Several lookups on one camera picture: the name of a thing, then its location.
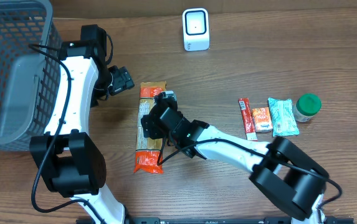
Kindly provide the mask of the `orange spaghetti packet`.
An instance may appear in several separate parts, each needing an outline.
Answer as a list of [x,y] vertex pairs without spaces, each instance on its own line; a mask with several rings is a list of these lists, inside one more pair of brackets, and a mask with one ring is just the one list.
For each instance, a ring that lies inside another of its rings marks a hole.
[[155,104],[154,97],[165,90],[165,81],[142,82],[140,84],[134,173],[139,170],[143,170],[150,174],[163,173],[162,165],[157,165],[160,149],[162,147],[162,139],[146,138],[143,134],[141,119],[153,108]]

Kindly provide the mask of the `red stick sachet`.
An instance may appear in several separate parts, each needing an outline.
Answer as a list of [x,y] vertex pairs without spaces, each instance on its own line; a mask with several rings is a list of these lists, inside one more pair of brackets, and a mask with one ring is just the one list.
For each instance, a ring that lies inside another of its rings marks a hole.
[[248,98],[239,98],[238,103],[240,106],[240,111],[242,115],[242,120],[244,123],[244,130],[247,140],[258,141],[255,132],[255,126],[251,115],[250,104]]

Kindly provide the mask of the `small orange snack box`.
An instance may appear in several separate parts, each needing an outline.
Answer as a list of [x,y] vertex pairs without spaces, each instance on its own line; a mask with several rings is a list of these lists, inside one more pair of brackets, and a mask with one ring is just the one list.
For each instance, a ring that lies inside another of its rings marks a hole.
[[251,113],[254,120],[255,132],[267,133],[273,130],[269,107],[254,108]]

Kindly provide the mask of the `teal wet wipes pack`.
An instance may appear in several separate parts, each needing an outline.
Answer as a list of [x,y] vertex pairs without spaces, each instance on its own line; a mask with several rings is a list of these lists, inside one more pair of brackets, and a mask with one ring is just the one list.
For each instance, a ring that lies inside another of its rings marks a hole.
[[268,98],[273,125],[273,137],[296,136],[300,134],[293,115],[292,100]]

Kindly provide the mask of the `green lid jar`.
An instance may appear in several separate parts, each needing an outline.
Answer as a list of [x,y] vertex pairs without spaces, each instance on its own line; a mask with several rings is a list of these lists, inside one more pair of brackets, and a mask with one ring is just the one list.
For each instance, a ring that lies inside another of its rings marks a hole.
[[321,99],[312,93],[302,95],[293,105],[296,121],[304,123],[311,120],[321,109]]

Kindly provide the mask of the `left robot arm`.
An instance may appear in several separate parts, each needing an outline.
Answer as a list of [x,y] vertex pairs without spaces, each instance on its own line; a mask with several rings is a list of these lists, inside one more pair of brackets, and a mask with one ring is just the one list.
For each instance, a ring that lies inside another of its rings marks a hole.
[[57,62],[60,83],[54,109],[41,136],[31,138],[29,150],[38,168],[31,192],[35,210],[50,213],[80,204],[91,223],[133,223],[127,208],[106,184],[105,159],[90,139],[89,112],[134,87],[125,67],[111,66],[113,42],[96,24],[82,26],[80,40],[29,48]]

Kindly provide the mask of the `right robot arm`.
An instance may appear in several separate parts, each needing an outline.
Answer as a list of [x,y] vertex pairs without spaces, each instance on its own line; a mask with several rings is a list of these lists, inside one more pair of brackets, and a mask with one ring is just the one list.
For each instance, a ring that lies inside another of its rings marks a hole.
[[141,119],[146,137],[168,138],[188,157],[219,160],[247,171],[250,181],[296,222],[323,223],[327,171],[288,139],[249,141],[203,121],[188,121],[169,106],[155,106]]

